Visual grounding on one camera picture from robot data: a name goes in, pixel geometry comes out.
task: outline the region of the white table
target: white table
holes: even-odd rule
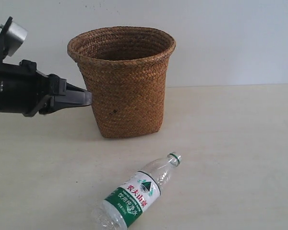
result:
[[[161,130],[101,137],[91,107],[0,114],[0,230],[91,230],[151,160],[183,161],[131,230],[288,230],[288,85],[171,88]]]

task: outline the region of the robotic arm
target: robotic arm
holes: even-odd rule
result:
[[[19,65],[3,63],[24,42],[27,31],[9,17],[0,33],[0,112],[33,117],[92,103],[89,91],[66,82],[55,74],[45,75],[35,62],[23,60]]]

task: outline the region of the wicker basket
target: wicker basket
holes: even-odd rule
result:
[[[158,132],[163,121],[168,60],[176,46],[167,33],[146,27],[110,27],[73,38],[78,64],[102,136],[128,138]]]

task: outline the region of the transparent plastic bottle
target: transparent plastic bottle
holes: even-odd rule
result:
[[[93,210],[93,229],[127,230],[161,195],[180,161],[173,152],[144,166]]]

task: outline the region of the green and white label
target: green and white label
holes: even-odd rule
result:
[[[160,195],[155,181],[139,171],[105,200],[120,212],[129,227]]]

